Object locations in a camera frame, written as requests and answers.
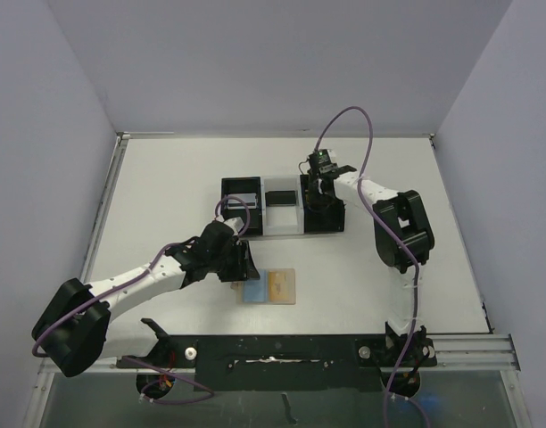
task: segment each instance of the white wall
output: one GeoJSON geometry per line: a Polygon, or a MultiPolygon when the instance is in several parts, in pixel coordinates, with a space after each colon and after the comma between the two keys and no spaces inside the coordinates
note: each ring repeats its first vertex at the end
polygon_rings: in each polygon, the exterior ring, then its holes
{"type": "Polygon", "coordinates": [[[114,137],[47,5],[0,0],[0,427],[21,424],[30,331],[81,269],[114,137]]]}
{"type": "Polygon", "coordinates": [[[389,136],[439,128],[510,0],[47,2],[119,131],[316,136],[357,103],[389,136]]]}
{"type": "Polygon", "coordinates": [[[546,427],[546,0],[515,0],[437,135],[437,157],[495,327],[511,332],[546,427]]]}

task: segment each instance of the metal frame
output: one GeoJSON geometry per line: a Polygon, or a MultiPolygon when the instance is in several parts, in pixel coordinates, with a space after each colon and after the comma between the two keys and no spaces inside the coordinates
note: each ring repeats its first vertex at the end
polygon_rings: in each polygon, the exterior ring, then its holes
{"type": "MultiPolygon", "coordinates": [[[[117,179],[120,173],[124,154],[131,139],[176,138],[174,133],[119,133],[112,155],[111,166],[103,190],[90,243],[85,257],[81,278],[87,281],[91,275],[98,247],[103,235],[117,179]]],[[[532,428],[526,410],[525,401],[518,385],[517,370],[520,370],[517,354],[510,335],[506,334],[429,334],[435,346],[438,361],[437,367],[422,367],[420,370],[442,371],[500,371],[502,381],[509,399],[509,404],[518,428],[532,428]]],[[[148,369],[119,369],[114,359],[97,361],[88,373],[154,373],[148,369]]],[[[175,370],[180,373],[195,373],[194,369],[175,370]]],[[[45,413],[49,390],[52,387],[55,373],[60,370],[53,361],[45,358],[38,373],[37,383],[24,419],[23,428],[38,428],[45,413]]]]}

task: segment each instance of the purple cable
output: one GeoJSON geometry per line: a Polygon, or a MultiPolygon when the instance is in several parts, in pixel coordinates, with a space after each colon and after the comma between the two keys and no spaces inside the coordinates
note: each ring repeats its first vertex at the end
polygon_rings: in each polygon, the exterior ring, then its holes
{"type": "MultiPolygon", "coordinates": [[[[164,370],[163,368],[159,368],[157,366],[152,366],[152,365],[150,365],[148,363],[145,363],[144,361],[140,361],[139,359],[134,359],[134,358],[131,358],[131,357],[122,357],[122,359],[124,359],[124,360],[126,360],[126,361],[128,361],[130,363],[142,366],[144,368],[150,368],[151,370],[153,370],[155,372],[158,372],[161,375],[166,375],[168,377],[172,377],[172,378],[176,379],[177,381],[182,381],[182,382],[185,382],[185,383],[189,383],[190,385],[195,386],[196,388],[204,390],[204,391],[206,391],[208,393],[207,395],[204,395],[203,397],[198,397],[196,399],[173,399],[173,400],[153,399],[152,403],[162,404],[162,405],[165,405],[165,406],[178,406],[178,405],[182,405],[182,404],[199,403],[200,401],[205,401],[207,399],[210,399],[214,395],[216,395],[215,392],[213,390],[211,390],[210,388],[208,388],[207,386],[204,386],[201,383],[198,383],[196,381],[192,381],[192,380],[188,379],[187,377],[182,376],[180,374],[169,372],[168,370],[164,370]]],[[[142,388],[142,390],[140,390],[140,393],[145,395],[145,391],[148,388],[150,388],[152,385],[154,385],[154,384],[156,384],[158,382],[159,382],[159,380],[156,379],[155,381],[147,383],[144,386],[144,388],[142,388]]]]}
{"type": "Polygon", "coordinates": [[[233,199],[234,201],[238,201],[239,203],[241,203],[243,205],[243,207],[245,208],[245,214],[247,214],[247,221],[245,221],[245,224],[244,226],[242,227],[242,229],[239,231],[239,234],[237,234],[237,236],[241,236],[243,235],[246,231],[247,231],[247,228],[249,227],[249,220],[251,219],[251,214],[249,212],[249,205],[247,205],[247,203],[245,203],[245,201],[243,201],[241,198],[238,198],[237,196],[233,196],[231,194],[227,194],[226,196],[224,196],[221,201],[218,202],[218,204],[216,205],[216,209],[214,210],[214,213],[216,215],[216,218],[218,217],[219,213],[220,213],[220,207],[221,205],[223,205],[223,203],[225,201],[228,201],[230,199],[233,199]]]}
{"type": "Polygon", "coordinates": [[[124,288],[127,288],[129,286],[131,286],[132,284],[135,284],[137,283],[138,281],[140,281],[141,279],[143,279],[145,276],[147,276],[150,271],[154,268],[154,266],[156,266],[156,263],[158,263],[158,260],[160,260],[160,258],[164,255],[164,252],[169,248],[171,247],[172,245],[178,245],[179,243],[168,243],[166,245],[164,245],[160,251],[158,251],[158,254],[156,254],[156,257],[154,257],[154,259],[152,260],[152,262],[150,263],[150,265],[148,265],[148,268],[145,269],[145,271],[143,273],[141,273],[140,275],[138,276],[135,276],[134,278],[132,279],[129,279],[126,283],[124,284],[121,284],[121,285],[117,285],[116,287],[113,287],[111,288],[110,290],[106,291],[106,292],[102,292],[101,294],[99,294],[98,296],[95,296],[93,297],[91,300],[88,300],[86,301],[85,303],[83,303],[82,305],[80,306],[77,306],[74,310],[72,310],[71,312],[68,312],[67,314],[63,315],[61,318],[59,318],[57,321],[55,321],[54,323],[52,323],[38,338],[37,340],[35,341],[35,344],[33,345],[33,349],[31,350],[31,353],[35,356],[35,357],[40,357],[40,358],[45,358],[47,357],[47,354],[44,354],[42,352],[39,352],[39,346],[41,346],[41,343],[43,343],[45,341],[45,339],[49,336],[49,334],[51,334],[59,325],[61,325],[62,323],[64,323],[65,321],[67,321],[68,319],[71,319],[72,317],[74,317],[75,315],[77,315],[79,312],[82,312],[83,310],[93,306],[95,303],[97,303],[98,301],[100,301],[101,299],[104,299],[105,297],[108,297],[110,296],[111,294],[115,293],[115,292],[119,292],[120,290],[124,289],[124,288]]]}
{"type": "MultiPolygon", "coordinates": [[[[400,356],[396,360],[396,364],[394,364],[393,371],[390,374],[390,377],[388,378],[388,382],[387,382],[386,388],[385,388],[384,403],[383,403],[382,410],[383,410],[383,413],[384,413],[385,427],[387,428],[389,426],[389,422],[388,422],[388,395],[390,394],[390,388],[392,387],[392,381],[393,381],[393,378],[398,373],[398,369],[400,367],[401,361],[403,360],[404,356],[406,355],[406,352],[408,351],[408,347],[410,346],[410,342],[411,342],[412,337],[414,335],[414,332],[416,330],[416,318],[418,316],[419,264],[418,264],[418,261],[416,260],[416,257],[414,256],[414,254],[412,254],[412,252],[406,246],[406,244],[403,243],[402,240],[393,232],[393,230],[390,227],[388,227],[388,225],[374,212],[374,210],[372,210],[372,207],[370,206],[370,203],[367,201],[364,194],[362,194],[362,180],[364,179],[363,178],[364,170],[366,169],[366,166],[368,164],[368,157],[370,156],[370,151],[372,150],[372,140],[374,139],[374,129],[372,128],[372,120],[370,120],[370,117],[369,117],[368,113],[366,113],[366,111],[363,108],[358,107],[356,105],[352,105],[352,106],[347,107],[346,109],[340,111],[336,116],[333,117],[333,119],[330,122],[328,122],[328,125],[325,126],[325,129],[323,129],[323,132],[320,134],[320,137],[317,140],[317,144],[315,145],[315,150],[319,149],[320,142],[323,139],[323,137],[325,136],[325,134],[327,133],[330,126],[333,123],[335,123],[335,121],[338,118],[340,118],[343,114],[345,114],[347,111],[350,111],[350,110],[356,110],[356,111],[359,111],[360,113],[362,113],[362,115],[366,119],[366,122],[368,123],[368,148],[366,150],[366,155],[364,156],[364,162],[362,162],[362,168],[360,168],[359,182],[358,182],[358,185],[357,185],[357,191],[358,191],[360,200],[362,201],[362,204],[364,205],[364,207],[368,211],[368,214],[370,214],[370,216],[372,216],[372,218],[378,223],[378,225],[380,225],[386,231],[386,233],[388,233],[390,235],[390,237],[392,239],[394,239],[394,241],[398,244],[398,246],[401,248],[401,250],[406,253],[408,258],[410,259],[410,261],[414,265],[414,269],[415,269],[415,275],[414,275],[414,311],[413,311],[413,315],[412,315],[412,321],[411,321],[411,324],[410,324],[410,327],[409,327],[410,330],[409,330],[408,336],[406,338],[406,344],[402,348],[402,350],[400,352],[400,356]]],[[[424,414],[424,418],[426,419],[426,425],[429,427],[430,426],[429,420],[428,420],[426,414],[424,413],[424,409],[422,407],[420,407],[419,405],[417,405],[417,404],[415,404],[415,405],[424,414]]]]}

